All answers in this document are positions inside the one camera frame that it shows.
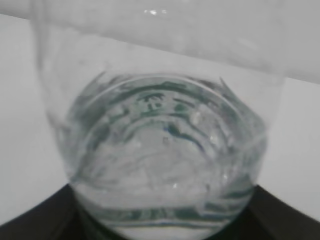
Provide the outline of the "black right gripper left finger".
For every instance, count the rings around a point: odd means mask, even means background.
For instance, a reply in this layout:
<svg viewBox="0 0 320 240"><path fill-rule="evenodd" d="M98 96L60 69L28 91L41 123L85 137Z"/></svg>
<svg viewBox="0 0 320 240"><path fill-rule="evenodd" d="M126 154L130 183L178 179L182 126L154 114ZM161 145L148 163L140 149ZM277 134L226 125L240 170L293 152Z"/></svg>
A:
<svg viewBox="0 0 320 240"><path fill-rule="evenodd" d="M0 226L2 240L111 240L109 232L82 219L69 185Z"/></svg>

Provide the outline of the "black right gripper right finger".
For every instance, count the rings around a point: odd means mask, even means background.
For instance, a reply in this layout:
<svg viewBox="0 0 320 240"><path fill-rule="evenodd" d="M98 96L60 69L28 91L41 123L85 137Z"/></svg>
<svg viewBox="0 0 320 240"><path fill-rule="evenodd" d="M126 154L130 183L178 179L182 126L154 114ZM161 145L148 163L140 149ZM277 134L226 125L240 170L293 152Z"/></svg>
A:
<svg viewBox="0 0 320 240"><path fill-rule="evenodd" d="M213 240L318 240L320 223L257 186L247 208Z"/></svg>

